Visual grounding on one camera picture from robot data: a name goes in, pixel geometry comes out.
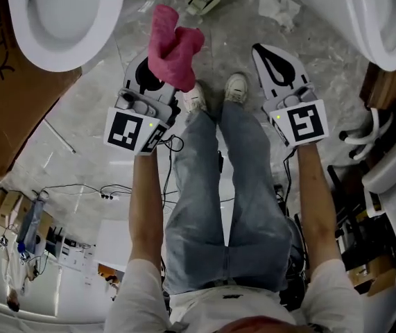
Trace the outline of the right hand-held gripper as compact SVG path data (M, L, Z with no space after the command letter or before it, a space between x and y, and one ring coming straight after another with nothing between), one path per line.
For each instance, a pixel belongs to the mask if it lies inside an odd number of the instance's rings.
M267 101L262 107L284 145L297 148L328 137L325 104L315 95L302 62L267 44L254 44L252 58L267 99L277 98L281 89L298 89L281 101Z

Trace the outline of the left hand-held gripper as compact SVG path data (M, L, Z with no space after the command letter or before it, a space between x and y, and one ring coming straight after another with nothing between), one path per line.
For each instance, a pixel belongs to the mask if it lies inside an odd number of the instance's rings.
M149 69L147 51L129 63L123 86L107 111L103 143L128 154L150 155L180 113L177 90Z

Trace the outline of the pink cloth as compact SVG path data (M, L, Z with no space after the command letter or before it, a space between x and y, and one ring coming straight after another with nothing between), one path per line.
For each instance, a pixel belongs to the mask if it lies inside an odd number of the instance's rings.
M154 76L174 88L189 92L194 88L193 57L202 49L205 37L197 28L178 26L179 14L169 6L153 11L148 68Z

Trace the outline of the person's right forearm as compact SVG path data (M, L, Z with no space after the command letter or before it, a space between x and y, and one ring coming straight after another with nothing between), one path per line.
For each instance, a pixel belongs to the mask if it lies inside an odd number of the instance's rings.
M336 243L336 210L315 144L297 150L300 174L302 231L313 271L331 259L340 259Z

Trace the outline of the person's left forearm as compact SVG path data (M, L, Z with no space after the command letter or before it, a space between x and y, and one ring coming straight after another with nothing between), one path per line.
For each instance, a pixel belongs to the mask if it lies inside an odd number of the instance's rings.
M144 259L161 269L164 213L156 151L138 155L134 161L129 233L130 259Z

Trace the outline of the person's left white shoe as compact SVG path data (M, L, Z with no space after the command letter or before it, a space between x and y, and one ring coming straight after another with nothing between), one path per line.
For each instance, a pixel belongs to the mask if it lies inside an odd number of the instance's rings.
M184 92L182 94L183 103L185 110L187 112L194 112L194 111L207 111L207 103L205 100L204 90L201 84L196 81L194 87L189 92Z

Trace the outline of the person's white shoe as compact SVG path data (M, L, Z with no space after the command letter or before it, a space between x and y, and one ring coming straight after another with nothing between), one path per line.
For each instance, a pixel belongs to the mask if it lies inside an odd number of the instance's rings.
M196 81L194 87L189 92L184 92L182 94L183 103L185 110L187 112L194 112L194 111L207 111L207 103L205 100L204 90L201 84Z
M241 73L232 74L225 84L225 101L243 105L248 96L248 80Z

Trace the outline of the person's right white shoe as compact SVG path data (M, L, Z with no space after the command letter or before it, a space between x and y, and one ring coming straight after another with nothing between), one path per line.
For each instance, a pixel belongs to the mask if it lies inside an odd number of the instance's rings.
M243 105L248 96L248 80L241 73L232 74L225 84L225 101Z

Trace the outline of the crumpled white tissue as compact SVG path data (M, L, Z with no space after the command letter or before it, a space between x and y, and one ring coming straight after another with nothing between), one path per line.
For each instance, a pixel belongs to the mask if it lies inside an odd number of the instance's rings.
M294 28L293 19L298 15L300 9L301 5L293 0L259 0L258 13L291 31Z

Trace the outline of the white curved pipe fitting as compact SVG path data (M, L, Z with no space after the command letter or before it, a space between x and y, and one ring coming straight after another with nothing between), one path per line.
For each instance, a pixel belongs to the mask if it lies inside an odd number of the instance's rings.
M363 160L364 157L372 150L378 139L386 134L390 128L394 114L390 111L369 108L372 127L367 135L356 136L358 130L340 131L339 139L349 145L356 146L350 151L349 158L354 161Z

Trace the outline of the person's blue jeans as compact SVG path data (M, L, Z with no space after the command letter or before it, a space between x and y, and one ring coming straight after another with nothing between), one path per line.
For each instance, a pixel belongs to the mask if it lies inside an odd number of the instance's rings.
M234 173L230 234L223 234L219 196L221 132ZM279 292L286 288L291 229L270 167L270 142L257 119L233 101L218 118L194 110L173 168L178 202L165 229L166 291L207 289L219 282Z

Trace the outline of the large cardboard box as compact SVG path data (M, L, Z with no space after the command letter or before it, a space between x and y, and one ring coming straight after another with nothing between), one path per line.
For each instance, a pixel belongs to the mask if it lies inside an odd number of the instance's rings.
M44 71L21 52L8 0L0 0L0 180L59 98L80 78L79 68Z

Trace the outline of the small cardboard box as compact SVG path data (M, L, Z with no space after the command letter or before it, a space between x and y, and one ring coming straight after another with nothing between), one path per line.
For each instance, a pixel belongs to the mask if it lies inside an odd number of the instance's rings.
M10 215L21 199L21 192L0 189L0 226L7 228L10 224Z

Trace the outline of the person's white shirt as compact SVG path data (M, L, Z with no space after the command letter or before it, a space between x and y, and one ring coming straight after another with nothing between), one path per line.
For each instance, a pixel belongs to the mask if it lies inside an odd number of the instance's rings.
M278 293L238 285L190 291L164 302L160 272L149 261L127 265L105 333L212 333L241 318L265 316L312 325L331 333L363 333L363 302L344 263L331 259L316 268L301 307L289 312Z

